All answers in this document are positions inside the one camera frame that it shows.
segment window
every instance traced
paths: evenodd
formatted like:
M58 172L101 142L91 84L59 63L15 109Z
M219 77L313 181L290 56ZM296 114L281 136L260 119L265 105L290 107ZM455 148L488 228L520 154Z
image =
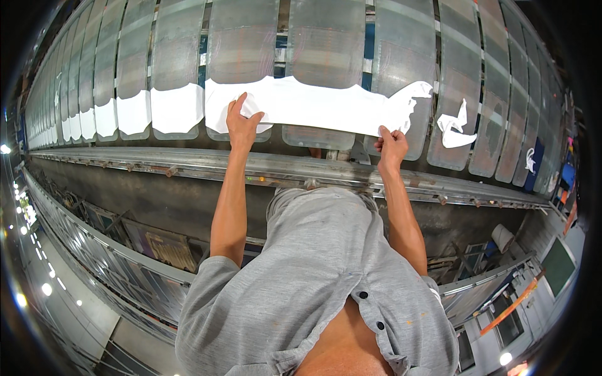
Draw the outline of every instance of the window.
M499 297L497 297L493 301L493 307L495 309L494 318L501 315L502 312L506 310L506 308L512 305L512 299L509 298L509 294L511 293L511 286L508 286L509 290L504 291ZM512 343L519 335L521 335L523 330L523 325L521 323L520 318L518 317L518 312L516 310L512 311L510 315L508 315L501 323L496 327L497 331L500 335L502 347L505 348Z
M468 335L464 329L461 329L460 331L458 344L460 346L460 372L463 372L475 364L473 349L470 347L470 341L468 340Z
M556 238L545 254L541 266L545 268L545 280L556 298L575 271L572 254L566 250L560 239Z

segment gray shirt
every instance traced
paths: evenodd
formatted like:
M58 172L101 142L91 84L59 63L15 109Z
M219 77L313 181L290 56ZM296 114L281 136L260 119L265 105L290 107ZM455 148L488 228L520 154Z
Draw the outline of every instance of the gray shirt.
M348 296L396 375L453 374L458 341L436 283L389 246L364 200L341 188L277 192L255 260L203 262L176 338L188 374L290 374Z

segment man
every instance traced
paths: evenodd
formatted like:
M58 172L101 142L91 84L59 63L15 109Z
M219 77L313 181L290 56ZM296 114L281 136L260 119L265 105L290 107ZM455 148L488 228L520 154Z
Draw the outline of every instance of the man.
M200 267L179 320L189 375L451 375L455 331L427 277L400 176L404 135L381 127L389 241L374 199L341 188L276 190L263 251L244 269L244 169L259 112L228 106L232 151Z

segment ceiling light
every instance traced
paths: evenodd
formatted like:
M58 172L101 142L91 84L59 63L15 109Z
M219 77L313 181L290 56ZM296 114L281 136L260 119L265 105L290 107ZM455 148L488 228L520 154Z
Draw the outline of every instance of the ceiling light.
M61 287L63 288L63 290L66 290L67 288L65 287L65 285L63 284L63 281L61 281L61 279L59 277L57 277L57 281L58 284L61 285Z
M27 305L27 299L25 299L25 295L17 294L17 303L19 303L19 306L25 307Z
M52 294L52 287L50 287L50 285L49 285L49 284L47 284L47 283L44 283L44 284L42 285L42 292L43 292L44 294L46 294L46 296L47 296L47 297L49 297L49 296L50 296L50 294Z
M511 353L503 353L500 356L500 364L505 366L508 363L510 363L512 361L512 354Z

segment orange pipe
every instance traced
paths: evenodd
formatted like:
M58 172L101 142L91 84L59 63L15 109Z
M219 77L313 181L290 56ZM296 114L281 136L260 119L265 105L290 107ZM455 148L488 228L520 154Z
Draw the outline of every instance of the orange pipe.
M491 321L491 323L489 325L487 325L483 330L481 330L481 336L484 336L488 331L495 328L499 323L502 322L502 320L504 320L506 317L508 317L508 315L510 315L512 312L514 312L514 310L518 307L518 305L521 304L523 302L523 300L525 300L529 296L529 294L531 294L531 292L537 287L537 282L541 279L541 277L544 276L544 274L545 274L545 269L543 269L541 271L541 273L539 273L531 281L531 283L529 283L529 285L527 286L525 291L523 291L521 296L519 296L518 299L516 299L516 301L514 303L512 303L512 305L510 305L510 307L506 308L504 310L504 312L501 313L501 315L496 317L495 320Z

